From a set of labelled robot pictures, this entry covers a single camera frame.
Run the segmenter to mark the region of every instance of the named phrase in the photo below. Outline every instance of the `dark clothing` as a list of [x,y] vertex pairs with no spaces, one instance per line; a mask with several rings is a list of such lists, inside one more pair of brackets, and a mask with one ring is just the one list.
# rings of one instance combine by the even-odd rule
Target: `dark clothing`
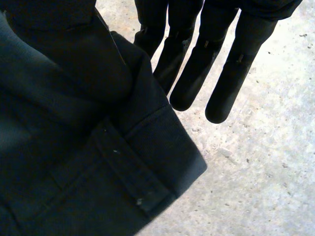
[[[46,30],[41,21],[27,26]],[[133,78],[115,109],[17,38],[0,14],[1,236],[131,236],[205,170],[149,58],[112,36]]]

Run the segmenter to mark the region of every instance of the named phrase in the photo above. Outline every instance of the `finger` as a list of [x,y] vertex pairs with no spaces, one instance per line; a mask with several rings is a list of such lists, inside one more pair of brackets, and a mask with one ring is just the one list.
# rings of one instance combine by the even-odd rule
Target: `finger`
[[221,50],[237,11],[238,8],[204,4],[197,44],[170,97],[174,109],[185,111],[192,105]]
[[231,51],[206,108],[210,122],[222,123],[227,119],[259,48],[276,24],[277,21],[241,13]]
[[166,94],[177,77],[192,40],[197,15],[202,0],[170,0],[170,33],[164,43],[154,76]]

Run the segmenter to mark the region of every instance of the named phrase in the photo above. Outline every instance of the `black jacket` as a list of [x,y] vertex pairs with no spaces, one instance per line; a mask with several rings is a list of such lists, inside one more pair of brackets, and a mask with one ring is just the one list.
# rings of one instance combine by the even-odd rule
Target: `black jacket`
[[134,235],[205,171],[148,56],[112,35],[134,82],[108,109],[0,14],[1,236]]

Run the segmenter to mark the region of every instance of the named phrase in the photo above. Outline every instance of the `black fabric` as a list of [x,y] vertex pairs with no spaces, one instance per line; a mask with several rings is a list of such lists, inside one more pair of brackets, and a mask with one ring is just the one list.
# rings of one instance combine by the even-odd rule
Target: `black fabric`
[[113,36],[133,79],[115,109],[0,14],[0,235],[131,236],[205,170],[148,56]]

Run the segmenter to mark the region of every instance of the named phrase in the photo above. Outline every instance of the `gray concrete surface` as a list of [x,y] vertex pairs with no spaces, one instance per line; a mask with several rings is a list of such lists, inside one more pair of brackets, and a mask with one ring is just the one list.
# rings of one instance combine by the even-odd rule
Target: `gray concrete surface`
[[[133,0],[98,0],[96,6],[111,30],[133,42],[140,28]],[[178,113],[208,170],[138,236],[315,236],[315,1],[304,0],[279,22],[230,117],[214,125],[204,109],[235,26],[197,100]]]

